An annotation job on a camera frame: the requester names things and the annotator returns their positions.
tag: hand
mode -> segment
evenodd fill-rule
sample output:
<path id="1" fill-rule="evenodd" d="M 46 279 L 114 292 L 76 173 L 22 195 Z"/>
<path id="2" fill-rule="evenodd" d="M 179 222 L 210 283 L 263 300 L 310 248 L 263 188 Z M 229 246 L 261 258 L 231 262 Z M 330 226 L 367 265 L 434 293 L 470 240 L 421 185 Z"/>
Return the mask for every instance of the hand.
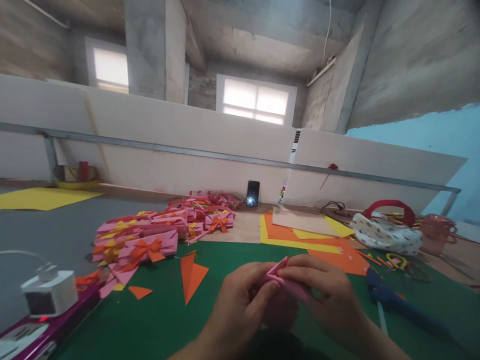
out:
<path id="1" fill-rule="evenodd" d="M 262 284 L 274 262 L 251 262 L 229 274 L 213 311 L 196 342 L 209 349 L 208 359 L 234 359 L 246 349 L 260 327 L 270 298 L 280 289 L 276 281 Z"/>
<path id="2" fill-rule="evenodd" d="M 306 305 L 316 322 L 327 332 L 349 332 L 355 336 L 365 330 L 367 316 L 349 278 L 339 268 L 302 254 L 292 257 L 277 274 L 310 288 Z M 319 291 L 321 297 L 315 297 L 312 289 Z"/>
<path id="3" fill-rule="evenodd" d="M 288 260 L 277 275 L 308 287 L 308 303 L 316 322 L 338 344 L 361 358 L 409 359 L 365 314 L 347 275 L 316 257 L 302 254 Z M 315 296 L 313 290 L 321 293 Z"/>

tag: window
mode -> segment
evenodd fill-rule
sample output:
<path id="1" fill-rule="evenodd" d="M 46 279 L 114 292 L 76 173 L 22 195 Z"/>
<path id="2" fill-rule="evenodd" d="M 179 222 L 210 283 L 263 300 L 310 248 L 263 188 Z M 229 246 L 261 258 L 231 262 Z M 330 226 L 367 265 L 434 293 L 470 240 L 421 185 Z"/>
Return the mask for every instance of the window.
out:
<path id="1" fill-rule="evenodd" d="M 88 82 L 92 87 L 129 93 L 125 46 L 85 37 Z"/>
<path id="2" fill-rule="evenodd" d="M 297 88 L 217 74 L 216 110 L 244 118 L 292 126 Z"/>

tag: blue wall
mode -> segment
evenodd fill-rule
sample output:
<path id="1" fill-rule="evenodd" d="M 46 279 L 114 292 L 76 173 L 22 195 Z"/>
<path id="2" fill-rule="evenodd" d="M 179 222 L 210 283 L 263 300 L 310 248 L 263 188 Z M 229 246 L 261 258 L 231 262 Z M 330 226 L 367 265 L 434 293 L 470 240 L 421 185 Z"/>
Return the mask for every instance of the blue wall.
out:
<path id="1" fill-rule="evenodd" d="M 399 122 L 352 128 L 347 136 L 468 158 L 448 183 L 462 189 L 448 217 L 480 225 L 479 104 Z M 423 214 L 440 214 L 449 195 L 444 191 L 439 193 Z"/>

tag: white partition panel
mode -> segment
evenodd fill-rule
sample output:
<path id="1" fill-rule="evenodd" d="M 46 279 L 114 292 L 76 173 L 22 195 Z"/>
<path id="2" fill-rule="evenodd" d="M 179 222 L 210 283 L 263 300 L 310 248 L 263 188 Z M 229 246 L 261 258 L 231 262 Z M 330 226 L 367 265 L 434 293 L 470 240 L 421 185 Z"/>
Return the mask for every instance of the white partition panel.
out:
<path id="1" fill-rule="evenodd" d="M 247 195 L 249 180 L 260 182 L 259 199 L 276 204 L 287 169 L 171 152 L 105 145 L 112 183 L 136 189 L 188 195 L 226 191 Z"/>
<path id="2" fill-rule="evenodd" d="M 0 109 L 0 122 L 3 123 L 95 134 L 85 106 L 84 93 L 74 87 L 0 75 Z M 11 133 L 0 132 L 0 134 L 2 134 L 2 138 L 13 139 Z M 18 176 L 23 174 L 26 177 L 22 177 L 22 179 L 37 179 L 38 174 L 42 174 L 42 180 L 50 180 L 48 167 L 45 169 L 44 166 L 47 157 L 43 138 L 33 136 L 24 139 L 33 140 L 31 140 L 32 143 L 30 140 L 26 140 L 17 145 L 21 144 L 28 149 L 34 147 L 36 151 L 31 151 L 29 159 L 23 159 L 20 162 L 16 160 L 17 155 L 9 160 L 2 159 L 2 162 L 12 162 L 13 164 L 0 169 L 1 177 L 19 179 Z M 61 140 L 56 144 L 61 145 L 56 146 L 59 164 L 74 166 L 78 161 L 88 161 L 91 165 L 98 167 L 100 175 L 105 181 L 110 181 L 108 169 L 98 144 L 72 140 Z M 7 142 L 0 143 L 2 154 L 9 154 L 12 150 Z M 28 168 L 23 168 L 25 161 L 29 164 Z"/>
<path id="3" fill-rule="evenodd" d="M 127 95 L 87 90 L 98 135 L 288 162 L 293 127 Z"/>
<path id="4" fill-rule="evenodd" d="M 446 185 L 466 160 L 458 156 L 302 129 L 294 163 L 322 168 L 336 164 L 343 171 Z M 326 174 L 292 170 L 283 202 L 323 206 L 329 201 L 336 201 L 344 202 L 350 209 L 362 210 L 377 200 L 396 199 L 420 213 L 438 194 L 436 190 L 385 182 L 335 175 L 326 178 Z"/>

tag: yellow scissors handle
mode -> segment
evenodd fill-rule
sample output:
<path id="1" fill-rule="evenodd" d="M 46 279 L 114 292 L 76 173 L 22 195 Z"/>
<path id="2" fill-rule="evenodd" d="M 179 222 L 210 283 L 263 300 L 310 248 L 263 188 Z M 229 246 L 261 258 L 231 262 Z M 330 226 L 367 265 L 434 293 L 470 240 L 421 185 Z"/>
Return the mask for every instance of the yellow scissors handle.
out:
<path id="1" fill-rule="evenodd" d="M 386 255 L 386 258 L 388 259 L 388 261 L 390 261 L 390 264 L 392 264 L 396 269 L 400 269 L 400 270 L 403 270 L 405 271 L 405 267 L 407 266 L 407 259 L 404 258 L 403 256 L 401 255 L 398 255 L 398 254 L 394 254 L 394 253 L 391 253 L 389 252 L 387 255 Z M 393 259 L 398 259 L 401 261 L 401 264 L 398 265 L 397 263 L 395 263 L 393 261 Z"/>

